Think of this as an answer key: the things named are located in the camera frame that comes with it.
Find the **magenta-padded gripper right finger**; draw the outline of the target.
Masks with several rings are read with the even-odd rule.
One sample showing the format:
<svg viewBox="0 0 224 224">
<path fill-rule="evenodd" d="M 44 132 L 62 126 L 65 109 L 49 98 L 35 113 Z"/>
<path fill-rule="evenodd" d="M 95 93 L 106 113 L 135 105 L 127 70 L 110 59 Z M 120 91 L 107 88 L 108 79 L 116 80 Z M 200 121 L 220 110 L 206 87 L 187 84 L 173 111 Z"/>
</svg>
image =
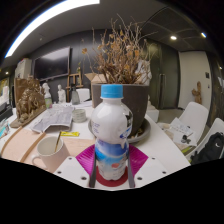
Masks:
<svg viewBox="0 0 224 224">
<path fill-rule="evenodd" d="M 149 157 L 133 145 L 129 146 L 128 182 L 131 188 L 140 188 L 168 175 L 156 157 Z"/>
</svg>

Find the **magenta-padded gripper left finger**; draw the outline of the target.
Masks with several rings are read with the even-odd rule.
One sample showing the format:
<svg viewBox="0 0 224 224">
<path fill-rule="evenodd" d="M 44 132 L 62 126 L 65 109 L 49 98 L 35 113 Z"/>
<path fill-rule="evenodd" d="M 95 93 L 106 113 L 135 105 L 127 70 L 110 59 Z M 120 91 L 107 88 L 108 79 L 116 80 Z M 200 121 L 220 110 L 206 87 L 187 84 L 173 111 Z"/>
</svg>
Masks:
<svg viewBox="0 0 224 224">
<path fill-rule="evenodd" d="M 95 146 L 89 146 L 76 157 L 67 157 L 54 174 L 81 187 L 94 188 L 96 182 Z"/>
</svg>

